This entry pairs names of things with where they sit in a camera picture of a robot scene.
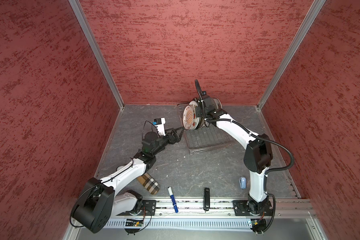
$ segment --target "checkered pattern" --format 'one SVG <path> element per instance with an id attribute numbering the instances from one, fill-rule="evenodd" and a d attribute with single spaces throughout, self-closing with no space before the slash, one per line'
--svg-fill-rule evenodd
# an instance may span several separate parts
<path id="1" fill-rule="evenodd" d="M 139 182 L 148 190 L 148 192 L 152 195 L 155 195 L 160 190 L 160 185 L 154 180 L 148 173 L 145 173 L 141 176 L 144 179 L 144 182 Z"/>

